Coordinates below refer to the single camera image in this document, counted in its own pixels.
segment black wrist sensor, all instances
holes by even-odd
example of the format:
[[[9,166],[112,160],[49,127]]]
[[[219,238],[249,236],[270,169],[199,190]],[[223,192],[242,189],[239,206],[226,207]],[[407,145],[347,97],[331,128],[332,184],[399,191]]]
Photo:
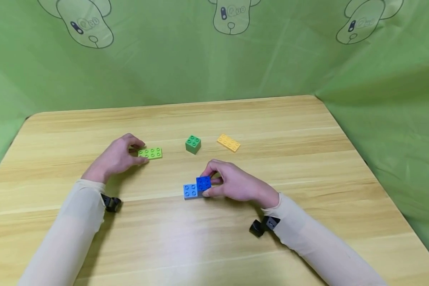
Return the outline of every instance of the black wrist sensor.
[[[261,237],[266,231],[272,231],[280,222],[280,219],[272,216],[264,216],[262,222],[254,220],[249,231],[257,238]]]
[[[109,196],[101,193],[101,198],[105,203],[105,210],[109,213],[117,213],[121,207],[122,201],[118,198],[110,198]]]

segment sheer sleeve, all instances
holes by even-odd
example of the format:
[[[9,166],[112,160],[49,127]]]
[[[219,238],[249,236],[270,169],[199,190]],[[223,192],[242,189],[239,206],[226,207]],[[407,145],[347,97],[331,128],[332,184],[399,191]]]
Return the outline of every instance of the sheer sleeve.
[[[296,251],[330,286],[385,286],[377,272],[345,242],[280,193],[275,208],[263,210],[277,217],[274,228],[281,243]]]
[[[78,180],[24,271],[19,286],[73,285],[103,222],[105,185]]]

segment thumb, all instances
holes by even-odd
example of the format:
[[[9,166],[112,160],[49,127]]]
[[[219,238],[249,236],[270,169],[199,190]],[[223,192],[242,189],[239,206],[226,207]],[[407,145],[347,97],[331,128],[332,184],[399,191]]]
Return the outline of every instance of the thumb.
[[[224,195],[224,188],[223,186],[218,187],[211,187],[205,192],[202,193],[202,196],[208,198],[208,197],[218,197]]]
[[[144,163],[148,163],[149,159],[146,157],[133,157],[131,156],[133,165],[142,165]]]

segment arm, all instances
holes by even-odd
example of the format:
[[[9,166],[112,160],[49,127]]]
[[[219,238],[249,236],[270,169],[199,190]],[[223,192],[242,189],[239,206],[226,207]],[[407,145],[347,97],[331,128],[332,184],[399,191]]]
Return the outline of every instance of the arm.
[[[203,195],[254,201],[266,216],[277,217],[274,228],[281,242],[296,251],[330,286],[384,286],[386,283],[353,249],[302,210],[292,199],[232,163],[211,160],[202,176],[216,173],[220,186]]]
[[[331,286],[385,286],[377,272],[329,229],[280,193],[276,207],[263,209],[281,219],[274,228],[281,243],[296,251]]]
[[[56,220],[24,271],[19,286],[73,285],[95,233],[103,222],[105,205],[101,193],[109,177],[148,159],[133,157],[145,144],[126,134],[92,163],[65,199]]]
[[[105,185],[79,180],[64,201],[19,286],[73,285],[103,222]]]

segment green backdrop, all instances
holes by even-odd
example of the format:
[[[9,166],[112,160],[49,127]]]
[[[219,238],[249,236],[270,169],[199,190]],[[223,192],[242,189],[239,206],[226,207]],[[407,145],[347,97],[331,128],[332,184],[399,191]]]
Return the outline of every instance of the green backdrop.
[[[300,94],[429,249],[429,1],[0,1],[0,160],[37,112]]]

